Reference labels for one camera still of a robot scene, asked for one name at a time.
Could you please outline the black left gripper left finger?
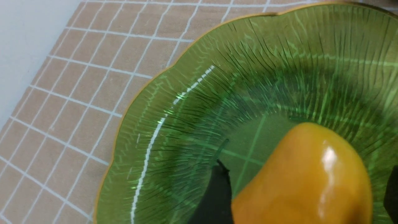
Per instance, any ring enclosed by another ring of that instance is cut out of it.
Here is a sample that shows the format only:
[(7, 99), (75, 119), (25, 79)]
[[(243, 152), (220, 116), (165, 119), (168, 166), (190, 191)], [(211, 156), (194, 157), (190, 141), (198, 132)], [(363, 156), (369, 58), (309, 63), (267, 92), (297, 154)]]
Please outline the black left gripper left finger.
[(229, 170), (218, 159), (205, 194), (188, 224), (233, 224), (232, 196)]

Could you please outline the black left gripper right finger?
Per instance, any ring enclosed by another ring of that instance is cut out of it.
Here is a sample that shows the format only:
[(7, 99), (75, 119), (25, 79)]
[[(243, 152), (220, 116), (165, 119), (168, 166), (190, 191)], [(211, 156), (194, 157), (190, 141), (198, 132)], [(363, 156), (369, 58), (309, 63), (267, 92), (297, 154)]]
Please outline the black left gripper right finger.
[(398, 222), (398, 166), (395, 165), (388, 178), (384, 194), (384, 208), (393, 223)]

